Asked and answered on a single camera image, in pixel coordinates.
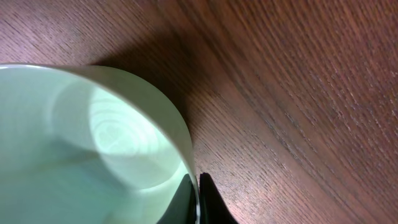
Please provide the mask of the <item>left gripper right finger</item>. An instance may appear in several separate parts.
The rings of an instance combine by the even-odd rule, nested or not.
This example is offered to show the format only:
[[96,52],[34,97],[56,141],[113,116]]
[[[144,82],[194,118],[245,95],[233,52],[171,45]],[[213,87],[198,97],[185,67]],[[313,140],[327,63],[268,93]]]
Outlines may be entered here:
[[200,224],[238,224],[209,173],[200,174],[199,187]]

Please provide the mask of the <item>small teal bowl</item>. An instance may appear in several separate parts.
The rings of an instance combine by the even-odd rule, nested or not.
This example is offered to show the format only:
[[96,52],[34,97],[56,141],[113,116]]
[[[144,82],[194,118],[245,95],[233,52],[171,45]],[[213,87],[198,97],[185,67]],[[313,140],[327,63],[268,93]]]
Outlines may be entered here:
[[1,65],[1,222],[157,223],[183,177],[187,125],[155,86],[104,66]]

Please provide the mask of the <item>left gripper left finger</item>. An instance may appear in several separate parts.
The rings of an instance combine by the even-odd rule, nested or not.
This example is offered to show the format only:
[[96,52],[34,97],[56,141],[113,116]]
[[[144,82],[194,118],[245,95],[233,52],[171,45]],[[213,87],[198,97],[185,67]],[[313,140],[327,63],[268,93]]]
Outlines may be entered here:
[[196,207],[195,189],[190,176],[186,174],[157,224],[196,224]]

